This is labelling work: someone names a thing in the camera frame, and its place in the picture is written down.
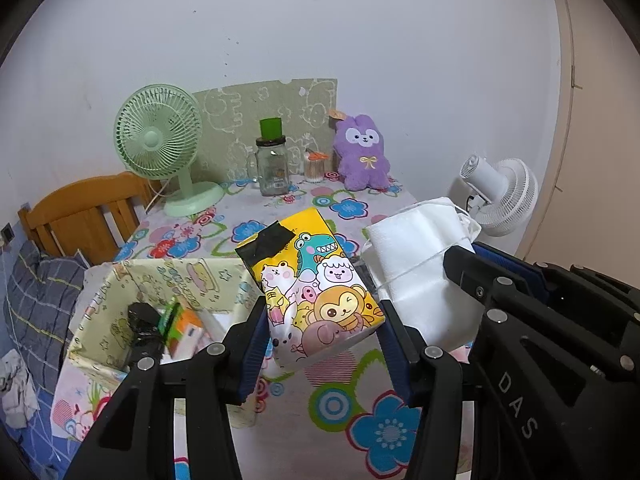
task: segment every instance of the yellow bow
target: yellow bow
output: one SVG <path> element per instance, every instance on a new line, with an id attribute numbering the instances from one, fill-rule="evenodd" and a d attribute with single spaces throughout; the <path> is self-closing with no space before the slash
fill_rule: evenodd
<path id="1" fill-rule="evenodd" d="M 365 166 L 364 169 L 366 170 L 367 168 L 371 168 L 372 170 L 375 170 L 376 167 L 373 165 L 374 162 L 377 162 L 378 158 L 374 155 L 374 156 L 361 156 L 360 157 L 360 162 L 364 162 Z"/>

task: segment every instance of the fan stand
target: fan stand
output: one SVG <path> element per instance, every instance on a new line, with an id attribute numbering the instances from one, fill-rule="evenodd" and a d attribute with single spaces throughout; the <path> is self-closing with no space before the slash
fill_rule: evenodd
<path id="1" fill-rule="evenodd" d="M 214 182 L 191 181 L 190 167 L 178 172 L 180 189 L 171 193 L 164 203 L 167 216 L 179 218 L 189 216 L 217 204 L 225 195 L 225 190 Z"/>

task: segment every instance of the cotton swab container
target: cotton swab container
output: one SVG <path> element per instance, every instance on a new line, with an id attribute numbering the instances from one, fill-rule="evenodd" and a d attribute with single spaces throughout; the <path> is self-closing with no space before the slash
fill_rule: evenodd
<path id="1" fill-rule="evenodd" d="M 316 184 L 324 180 L 324 162 L 329 157 L 320 152 L 305 152 L 305 180 Z"/>

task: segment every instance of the plaid pillow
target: plaid pillow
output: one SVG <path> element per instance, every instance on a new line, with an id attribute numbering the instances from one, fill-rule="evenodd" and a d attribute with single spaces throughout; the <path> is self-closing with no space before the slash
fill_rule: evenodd
<path id="1" fill-rule="evenodd" d="M 4 318 L 9 337 L 18 347 L 33 381 L 53 394 L 58 382 L 68 332 L 84 267 L 74 258 L 50 258 L 28 240 L 20 248 L 7 278 Z"/>

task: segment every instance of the green lid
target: green lid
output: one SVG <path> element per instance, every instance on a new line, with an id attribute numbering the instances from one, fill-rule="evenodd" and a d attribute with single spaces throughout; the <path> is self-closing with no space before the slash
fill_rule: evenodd
<path id="1" fill-rule="evenodd" d="M 260 136 L 264 140 L 276 140 L 282 137 L 282 119 L 270 117 L 260 121 Z"/>

